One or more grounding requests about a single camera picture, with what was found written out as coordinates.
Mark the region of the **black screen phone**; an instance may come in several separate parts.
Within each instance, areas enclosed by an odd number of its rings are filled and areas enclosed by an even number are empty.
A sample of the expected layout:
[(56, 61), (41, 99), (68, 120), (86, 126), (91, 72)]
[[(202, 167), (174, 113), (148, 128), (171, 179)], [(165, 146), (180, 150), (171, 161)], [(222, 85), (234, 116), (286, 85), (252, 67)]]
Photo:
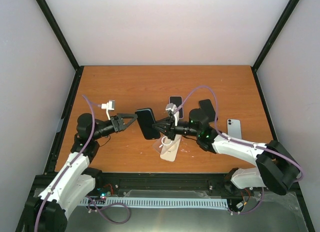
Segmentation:
[(174, 104), (176, 107), (179, 107), (182, 104), (183, 99), (181, 96), (170, 96), (169, 102)]

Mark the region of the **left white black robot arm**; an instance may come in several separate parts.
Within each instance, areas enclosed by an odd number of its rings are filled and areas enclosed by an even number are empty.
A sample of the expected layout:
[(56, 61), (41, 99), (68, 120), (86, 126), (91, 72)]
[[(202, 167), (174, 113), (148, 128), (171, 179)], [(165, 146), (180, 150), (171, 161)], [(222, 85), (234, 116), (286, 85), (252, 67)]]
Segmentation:
[(64, 232), (70, 215), (90, 192), (103, 190), (102, 171), (90, 167), (100, 147), (98, 139), (124, 131), (138, 116), (117, 114), (107, 121), (84, 113), (77, 119), (77, 133), (67, 161), (52, 182), (24, 206), (26, 232)]

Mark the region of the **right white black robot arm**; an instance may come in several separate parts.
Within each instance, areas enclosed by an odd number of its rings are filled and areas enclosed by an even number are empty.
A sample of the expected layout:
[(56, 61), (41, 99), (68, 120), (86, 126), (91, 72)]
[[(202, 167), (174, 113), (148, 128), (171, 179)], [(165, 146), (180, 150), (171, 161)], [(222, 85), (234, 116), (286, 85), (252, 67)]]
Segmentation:
[(168, 114), (153, 124), (153, 128), (168, 139), (173, 140), (176, 135), (194, 136), (204, 151), (232, 156), (253, 165), (250, 169), (230, 172), (230, 183), (238, 189), (261, 187), (285, 195), (303, 175), (300, 165), (278, 141), (264, 144), (234, 138), (211, 127), (201, 109), (191, 110), (188, 121), (180, 122), (172, 111)]

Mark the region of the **clear magsafe phone case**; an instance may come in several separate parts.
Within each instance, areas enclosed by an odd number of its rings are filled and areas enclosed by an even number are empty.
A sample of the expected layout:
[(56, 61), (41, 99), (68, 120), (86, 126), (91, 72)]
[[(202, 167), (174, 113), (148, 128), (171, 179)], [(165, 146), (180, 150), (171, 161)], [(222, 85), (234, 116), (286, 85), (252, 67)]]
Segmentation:
[(162, 136), (154, 142), (152, 147), (160, 155), (163, 155), (166, 152), (176, 152), (179, 148), (180, 141), (181, 135), (176, 135), (173, 140), (169, 139), (167, 136)]

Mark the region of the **cream white phone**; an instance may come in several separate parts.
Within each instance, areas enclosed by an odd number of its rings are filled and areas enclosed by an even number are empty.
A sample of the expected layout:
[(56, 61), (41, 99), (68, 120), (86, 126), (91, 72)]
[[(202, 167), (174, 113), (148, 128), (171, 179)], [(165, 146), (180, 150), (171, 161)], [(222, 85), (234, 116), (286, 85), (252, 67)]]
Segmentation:
[(166, 152), (165, 154), (160, 155), (160, 158), (162, 160), (173, 162), (176, 159), (177, 153), (178, 153), (178, 150), (176, 152)]

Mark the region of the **black phone right side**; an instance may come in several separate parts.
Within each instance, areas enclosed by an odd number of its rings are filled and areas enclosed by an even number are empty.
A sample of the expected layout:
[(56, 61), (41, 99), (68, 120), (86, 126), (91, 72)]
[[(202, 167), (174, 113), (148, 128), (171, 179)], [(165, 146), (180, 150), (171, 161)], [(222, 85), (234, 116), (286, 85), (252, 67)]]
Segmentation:
[(216, 118), (216, 111), (210, 99), (200, 100), (198, 102), (200, 109), (206, 114), (210, 122), (214, 122)]

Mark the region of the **left green controller board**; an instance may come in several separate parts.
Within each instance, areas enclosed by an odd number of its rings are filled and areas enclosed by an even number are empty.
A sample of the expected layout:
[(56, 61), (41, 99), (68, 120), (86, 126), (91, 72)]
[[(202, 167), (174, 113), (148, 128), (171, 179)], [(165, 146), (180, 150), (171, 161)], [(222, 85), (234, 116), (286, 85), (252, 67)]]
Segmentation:
[(113, 188), (112, 187), (103, 187), (99, 188), (98, 190), (99, 196), (101, 199), (106, 199), (113, 195)]

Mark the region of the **black aluminium frame rail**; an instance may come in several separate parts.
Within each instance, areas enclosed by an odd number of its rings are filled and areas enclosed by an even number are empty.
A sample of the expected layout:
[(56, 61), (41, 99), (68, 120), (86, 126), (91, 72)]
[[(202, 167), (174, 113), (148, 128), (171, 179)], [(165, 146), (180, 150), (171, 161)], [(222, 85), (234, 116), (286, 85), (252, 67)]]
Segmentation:
[(143, 191), (196, 191), (206, 192), (209, 196), (240, 197), (260, 192), (258, 186), (250, 189), (232, 189), (225, 186), (226, 174), (163, 174), (163, 173), (101, 173), (97, 188), (89, 192), (90, 196), (97, 196), (105, 187), (112, 188), (113, 194), (122, 196), (130, 190)]

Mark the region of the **left black side rail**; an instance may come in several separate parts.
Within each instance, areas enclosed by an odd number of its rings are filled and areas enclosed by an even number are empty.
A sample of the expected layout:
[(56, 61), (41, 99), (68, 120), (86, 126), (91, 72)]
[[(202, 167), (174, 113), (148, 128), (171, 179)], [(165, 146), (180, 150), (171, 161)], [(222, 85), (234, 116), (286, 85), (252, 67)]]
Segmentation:
[(62, 116), (60, 119), (61, 125), (58, 127), (58, 132), (56, 132), (53, 144), (48, 155), (48, 159), (44, 168), (43, 174), (52, 173), (55, 171), (57, 160), (59, 158), (60, 150), (62, 147), (62, 143), (65, 137), (65, 133), (67, 130), (67, 126), (69, 123), (71, 111), (73, 108), (73, 104), (75, 101), (75, 97), (78, 91), (78, 87), (81, 81), (81, 77), (83, 74), (84, 66), (80, 66), (76, 71), (75, 75), (68, 93), (68, 97), (66, 99), (64, 109), (62, 112)]

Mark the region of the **black side rail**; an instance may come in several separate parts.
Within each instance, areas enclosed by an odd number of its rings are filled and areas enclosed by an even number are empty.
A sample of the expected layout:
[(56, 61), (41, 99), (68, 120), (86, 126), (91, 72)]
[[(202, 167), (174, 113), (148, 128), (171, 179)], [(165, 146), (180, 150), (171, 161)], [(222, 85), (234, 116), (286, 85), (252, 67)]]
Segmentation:
[[(263, 91), (257, 76), (257, 73), (255, 72), (255, 70), (251, 67), (252, 70), (252, 74), (253, 74), (253, 78), (260, 96), (260, 100), (264, 109), (264, 113), (269, 125), (269, 129), (272, 135), (272, 140), (270, 141), (273, 145), (275, 145), (275, 142), (277, 141), (277, 136), (276, 136), (276, 132), (271, 120), (271, 116), (263, 95)], [(286, 169), (286, 166), (288, 166), (288, 163), (286, 160), (284, 160), (283, 158), (279, 157), (278, 155), (275, 155), (273, 153), (270, 153), (270, 150), (272, 150), (273, 148), (269, 147), (267, 145), (267, 149), (268, 151), (264, 151), (261, 154), (261, 158), (258, 159), (258, 168), (262, 169), (262, 175), (273, 175), (276, 178), (280, 178), (284, 175), (284, 169)]]
[(48, 159), (44, 168), (43, 174), (52, 173), (55, 171), (57, 160), (59, 158), (60, 150), (62, 147), (62, 143), (65, 137), (65, 133), (67, 130), (67, 126), (69, 123), (71, 111), (73, 108), (73, 104), (75, 101), (75, 97), (78, 91), (78, 87), (81, 81), (81, 77), (83, 74), (84, 66), (80, 66), (76, 71), (75, 75), (68, 93), (68, 97), (66, 99), (64, 109), (62, 112), (62, 116), (60, 119), (61, 125), (58, 127), (58, 132), (56, 132), (53, 144), (48, 155)]

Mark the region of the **right wired connector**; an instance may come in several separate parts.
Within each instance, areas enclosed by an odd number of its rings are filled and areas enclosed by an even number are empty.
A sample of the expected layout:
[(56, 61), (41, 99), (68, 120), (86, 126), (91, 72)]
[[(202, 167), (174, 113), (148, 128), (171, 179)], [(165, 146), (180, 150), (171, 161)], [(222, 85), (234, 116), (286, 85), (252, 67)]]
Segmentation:
[(240, 191), (241, 201), (236, 205), (238, 211), (242, 211), (245, 205), (249, 202), (251, 198), (251, 192), (249, 189), (245, 188)]

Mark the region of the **right black side rail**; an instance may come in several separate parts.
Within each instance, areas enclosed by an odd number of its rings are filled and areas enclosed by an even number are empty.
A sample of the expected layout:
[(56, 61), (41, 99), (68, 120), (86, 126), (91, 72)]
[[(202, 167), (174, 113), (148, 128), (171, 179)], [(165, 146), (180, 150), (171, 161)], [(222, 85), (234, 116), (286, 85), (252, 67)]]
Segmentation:
[[(269, 129), (272, 135), (272, 140), (270, 141), (273, 145), (275, 145), (275, 142), (277, 141), (277, 136), (276, 136), (276, 132), (271, 120), (271, 116), (263, 95), (263, 91), (257, 76), (257, 73), (255, 72), (255, 70), (251, 67), (252, 70), (252, 74), (253, 74), (253, 78), (260, 96), (260, 100), (264, 109), (264, 113), (269, 125)], [(262, 175), (273, 175), (276, 178), (280, 178), (284, 175), (284, 169), (286, 169), (286, 166), (288, 166), (288, 163), (286, 160), (284, 160), (283, 158), (279, 157), (278, 155), (275, 155), (273, 153), (270, 153), (270, 150), (272, 150), (273, 148), (269, 147), (267, 145), (267, 149), (268, 151), (264, 151), (261, 154), (261, 158), (258, 159), (258, 168), (262, 169)]]

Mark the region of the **right black frame post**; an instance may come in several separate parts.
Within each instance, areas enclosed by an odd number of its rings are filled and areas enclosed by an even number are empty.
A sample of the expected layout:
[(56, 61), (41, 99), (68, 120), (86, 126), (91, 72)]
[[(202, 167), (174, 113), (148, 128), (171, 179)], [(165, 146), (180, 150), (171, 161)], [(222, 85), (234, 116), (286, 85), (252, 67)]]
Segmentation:
[(275, 26), (273, 27), (268, 39), (266, 40), (263, 48), (261, 49), (257, 59), (255, 60), (253, 66), (251, 67), (253, 73), (257, 73), (258, 69), (262, 65), (264, 59), (293, 13), (294, 9), (298, 5), (300, 0), (289, 0), (286, 4), (284, 10), (282, 11), (279, 19), (277, 20)]

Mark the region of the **black frame post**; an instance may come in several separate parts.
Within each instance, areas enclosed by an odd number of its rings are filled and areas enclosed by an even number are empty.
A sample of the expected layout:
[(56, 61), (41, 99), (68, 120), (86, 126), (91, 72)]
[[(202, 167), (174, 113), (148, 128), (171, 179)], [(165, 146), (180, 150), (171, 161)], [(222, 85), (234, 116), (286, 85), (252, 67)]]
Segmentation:
[(41, 9), (43, 15), (45, 16), (48, 24), (50, 25), (53, 33), (55, 34), (57, 40), (59, 41), (63, 51), (65, 52), (69, 62), (71, 63), (73, 69), (75, 71), (78, 71), (78, 69), (80, 68), (61, 28), (59, 27), (58, 22), (56, 21), (48, 3), (46, 0), (36, 0), (39, 8)]
[(266, 40), (263, 48), (261, 49), (257, 59), (255, 60), (253, 66), (251, 67), (253, 73), (257, 73), (258, 69), (262, 65), (264, 59), (293, 13), (294, 9), (298, 5), (300, 0), (289, 0), (286, 4), (284, 10), (282, 11), (279, 19), (277, 20), (275, 26), (273, 27), (268, 39)]

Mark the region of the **left black frame post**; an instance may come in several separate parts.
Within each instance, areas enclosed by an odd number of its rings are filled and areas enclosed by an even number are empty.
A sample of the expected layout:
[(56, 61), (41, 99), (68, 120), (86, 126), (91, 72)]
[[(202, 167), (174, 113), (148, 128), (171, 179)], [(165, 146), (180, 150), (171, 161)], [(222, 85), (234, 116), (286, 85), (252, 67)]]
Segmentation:
[(73, 69), (75, 71), (78, 71), (78, 69), (80, 68), (61, 28), (59, 27), (58, 22), (56, 21), (48, 3), (46, 0), (36, 0), (39, 8), (41, 9), (43, 15), (45, 16), (48, 24), (50, 25), (53, 33), (55, 34), (57, 40), (59, 41), (63, 51), (65, 52), (69, 62), (71, 63)]

